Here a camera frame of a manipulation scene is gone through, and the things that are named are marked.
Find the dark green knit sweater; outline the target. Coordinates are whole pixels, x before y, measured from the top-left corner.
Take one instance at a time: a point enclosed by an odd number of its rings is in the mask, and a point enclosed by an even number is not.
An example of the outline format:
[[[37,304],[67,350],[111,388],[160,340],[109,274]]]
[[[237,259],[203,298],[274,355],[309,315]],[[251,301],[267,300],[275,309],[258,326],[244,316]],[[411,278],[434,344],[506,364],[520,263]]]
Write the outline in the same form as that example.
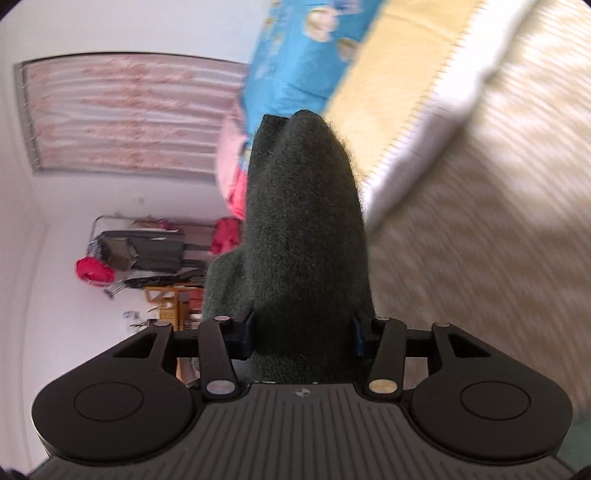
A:
[[[366,231],[348,154],[308,110],[263,118],[242,241],[206,274],[205,319],[246,312],[249,378],[349,383],[360,374],[355,319],[375,313]]]

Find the clothes rack with garments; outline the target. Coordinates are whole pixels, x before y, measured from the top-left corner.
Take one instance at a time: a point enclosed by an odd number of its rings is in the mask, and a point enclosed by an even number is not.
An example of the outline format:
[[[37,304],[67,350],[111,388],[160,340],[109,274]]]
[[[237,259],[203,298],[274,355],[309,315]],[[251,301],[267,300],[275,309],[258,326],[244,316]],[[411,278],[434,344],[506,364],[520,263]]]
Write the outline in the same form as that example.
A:
[[[96,258],[115,271],[115,281],[99,287],[112,299],[125,289],[204,287],[212,260],[241,241],[242,221],[233,217],[204,224],[102,215],[91,224],[84,257]]]

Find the wooden chair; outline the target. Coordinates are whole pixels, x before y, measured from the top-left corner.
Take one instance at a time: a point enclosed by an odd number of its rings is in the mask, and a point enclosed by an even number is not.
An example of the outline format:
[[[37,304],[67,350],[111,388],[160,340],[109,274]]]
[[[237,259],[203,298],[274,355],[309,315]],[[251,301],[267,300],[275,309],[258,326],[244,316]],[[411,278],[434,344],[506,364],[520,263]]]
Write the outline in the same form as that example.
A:
[[[202,321],[204,288],[196,285],[145,287],[143,289],[150,310],[160,322],[168,322],[174,331],[192,330]]]

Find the red bed sheet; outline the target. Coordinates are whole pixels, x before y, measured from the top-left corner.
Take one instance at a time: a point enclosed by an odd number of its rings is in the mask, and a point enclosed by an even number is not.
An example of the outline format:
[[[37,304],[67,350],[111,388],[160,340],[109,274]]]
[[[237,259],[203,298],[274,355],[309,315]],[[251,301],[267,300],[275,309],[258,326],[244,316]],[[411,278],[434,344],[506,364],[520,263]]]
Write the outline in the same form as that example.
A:
[[[228,209],[239,220],[245,219],[247,172],[238,167],[228,189]]]

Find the red bag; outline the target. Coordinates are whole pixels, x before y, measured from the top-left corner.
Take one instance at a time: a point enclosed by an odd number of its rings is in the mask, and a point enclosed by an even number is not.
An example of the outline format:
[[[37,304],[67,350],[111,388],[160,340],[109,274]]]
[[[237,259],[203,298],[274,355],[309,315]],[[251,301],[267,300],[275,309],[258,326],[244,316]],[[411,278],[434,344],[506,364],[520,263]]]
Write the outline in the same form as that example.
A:
[[[84,257],[76,262],[75,272],[83,282],[104,287],[115,281],[115,271],[102,261],[92,257]]]

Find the pink blanket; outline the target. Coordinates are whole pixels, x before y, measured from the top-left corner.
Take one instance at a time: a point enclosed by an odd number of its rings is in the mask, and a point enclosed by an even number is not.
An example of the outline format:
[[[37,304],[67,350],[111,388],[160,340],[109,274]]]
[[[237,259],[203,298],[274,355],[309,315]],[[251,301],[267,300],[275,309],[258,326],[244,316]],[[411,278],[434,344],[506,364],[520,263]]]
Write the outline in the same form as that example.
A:
[[[247,140],[245,112],[242,102],[235,99],[222,120],[216,146],[215,176],[225,200],[233,196],[242,176],[242,155]]]

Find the yellow quilted bedspread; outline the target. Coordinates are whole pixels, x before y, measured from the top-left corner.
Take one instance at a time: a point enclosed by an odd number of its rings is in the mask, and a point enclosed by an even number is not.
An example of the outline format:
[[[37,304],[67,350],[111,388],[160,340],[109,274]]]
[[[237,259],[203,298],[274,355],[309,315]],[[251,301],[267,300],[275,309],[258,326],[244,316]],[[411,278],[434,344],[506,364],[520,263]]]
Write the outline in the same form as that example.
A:
[[[387,1],[325,114],[376,311],[453,323],[590,409],[590,9]]]

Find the pink floral curtain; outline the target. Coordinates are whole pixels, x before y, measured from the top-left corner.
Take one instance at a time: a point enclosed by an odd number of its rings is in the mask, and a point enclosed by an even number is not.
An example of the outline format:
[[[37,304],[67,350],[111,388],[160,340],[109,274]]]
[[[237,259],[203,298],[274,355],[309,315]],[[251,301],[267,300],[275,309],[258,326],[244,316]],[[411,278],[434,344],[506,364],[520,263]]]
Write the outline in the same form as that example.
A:
[[[100,52],[13,67],[32,171],[211,179],[245,64]]]

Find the blue floral bed sheet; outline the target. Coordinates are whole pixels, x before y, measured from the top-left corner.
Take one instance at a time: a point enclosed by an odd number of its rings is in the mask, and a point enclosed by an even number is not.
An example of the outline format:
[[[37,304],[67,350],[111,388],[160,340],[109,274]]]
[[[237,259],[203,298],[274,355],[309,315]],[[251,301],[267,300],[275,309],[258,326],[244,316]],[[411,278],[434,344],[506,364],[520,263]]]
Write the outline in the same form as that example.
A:
[[[273,1],[242,90],[247,134],[266,115],[321,114],[379,8],[378,1]]]

